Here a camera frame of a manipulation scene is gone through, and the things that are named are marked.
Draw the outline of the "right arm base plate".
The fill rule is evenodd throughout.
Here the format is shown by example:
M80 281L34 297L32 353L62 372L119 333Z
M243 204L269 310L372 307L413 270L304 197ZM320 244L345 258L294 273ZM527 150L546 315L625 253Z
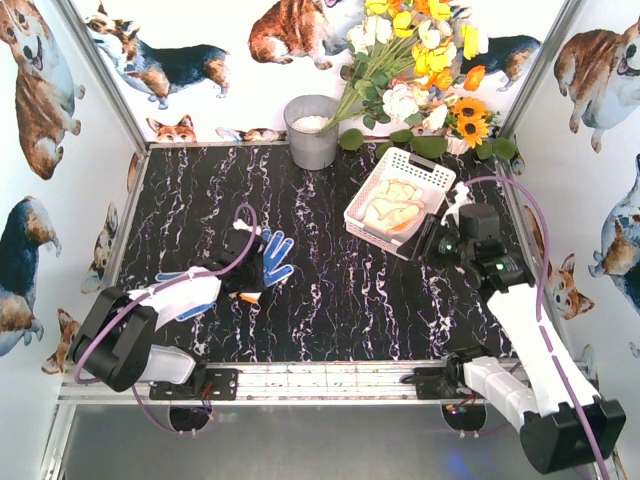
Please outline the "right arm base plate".
M444 367L417 367L400 379L402 385L411 386L419 400L463 400L485 397L471 390L464 382L464 363L449 362Z

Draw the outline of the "cream knit glove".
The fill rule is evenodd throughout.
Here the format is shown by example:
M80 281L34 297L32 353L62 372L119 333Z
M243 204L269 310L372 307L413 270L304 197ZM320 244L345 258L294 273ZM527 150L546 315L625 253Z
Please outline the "cream knit glove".
M383 180L367 205L362 222L382 234L406 230L423 213L423 190L397 179Z

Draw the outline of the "blue dotted glove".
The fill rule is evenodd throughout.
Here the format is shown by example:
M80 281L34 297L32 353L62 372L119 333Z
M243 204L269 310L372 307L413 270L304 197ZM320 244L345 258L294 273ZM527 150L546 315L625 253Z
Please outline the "blue dotted glove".
M267 290L285 282L294 273L293 265L287 263L286 260L295 242L292 238L286 237L281 230L272 231L269 228L262 228L261 235L258 237L263 241L261 252L263 255L265 290ZM262 293L231 296L257 304Z
M152 302L158 312L156 328L170 321L183 322L213 307L220 293L220 279L204 267L191 267L185 272L158 273L157 284L186 277L160 292L160 299Z

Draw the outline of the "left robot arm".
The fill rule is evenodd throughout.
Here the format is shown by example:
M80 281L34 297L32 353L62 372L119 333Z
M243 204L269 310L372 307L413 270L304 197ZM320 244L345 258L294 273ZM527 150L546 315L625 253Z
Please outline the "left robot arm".
M213 307L221 293L264 289L261 231L232 229L223 248L184 272L164 273L142 289L103 290L68 351L76 374L123 392L139 382L188 385L202 368L191 354L154 343L157 330Z

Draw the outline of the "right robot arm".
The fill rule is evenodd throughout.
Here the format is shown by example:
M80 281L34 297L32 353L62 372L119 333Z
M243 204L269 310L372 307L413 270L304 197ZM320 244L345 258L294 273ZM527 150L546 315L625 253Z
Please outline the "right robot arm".
M601 396L571 358L537 304L537 282L523 256L506 247L489 204L429 214L410 241L415 261L463 269L471 288L504 330L527 376L520 381L483 346L451 353L440 374L417 368L402 378L418 393L466 388L491 403L517 431L541 474L595 463L602 472L626 422L621 404Z

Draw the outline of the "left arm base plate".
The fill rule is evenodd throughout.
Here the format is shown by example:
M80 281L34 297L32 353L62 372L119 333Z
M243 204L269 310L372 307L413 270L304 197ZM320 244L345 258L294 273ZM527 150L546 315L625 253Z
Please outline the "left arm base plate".
M156 382L150 387L149 398L154 401L236 399L239 371L231 368L196 367L185 383Z

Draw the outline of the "white plastic storage basket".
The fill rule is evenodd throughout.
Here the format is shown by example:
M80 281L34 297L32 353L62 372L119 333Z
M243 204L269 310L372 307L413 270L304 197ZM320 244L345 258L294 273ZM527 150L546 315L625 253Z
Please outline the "white plastic storage basket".
M424 220L439 211L455 180L452 170L390 147L344 211L346 230L410 260Z

